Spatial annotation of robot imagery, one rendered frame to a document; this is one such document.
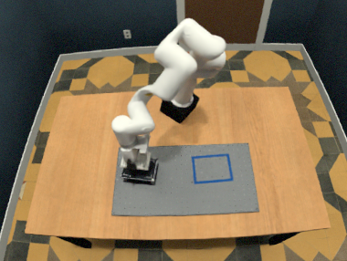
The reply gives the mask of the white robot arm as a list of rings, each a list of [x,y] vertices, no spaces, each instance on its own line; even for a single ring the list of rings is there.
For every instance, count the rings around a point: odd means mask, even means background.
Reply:
[[[177,45],[179,41],[192,50],[191,56]],[[120,115],[111,123],[120,146],[140,149],[140,155],[147,156],[150,132],[155,128],[146,107],[150,98],[156,96],[171,101],[178,108],[189,107],[197,79],[213,78],[224,67],[225,49],[226,42],[222,37],[212,36],[193,19],[181,22],[155,50],[155,60],[165,67],[163,73],[153,85],[134,94],[127,108],[130,117]]]

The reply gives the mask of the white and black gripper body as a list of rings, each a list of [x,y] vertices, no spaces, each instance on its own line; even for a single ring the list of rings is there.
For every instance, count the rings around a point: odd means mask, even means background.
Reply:
[[[132,162],[135,162],[137,157],[137,152],[138,152],[138,149],[133,149],[133,147],[130,149],[123,149],[121,147],[121,154],[125,162],[127,162],[127,159],[131,159]]]

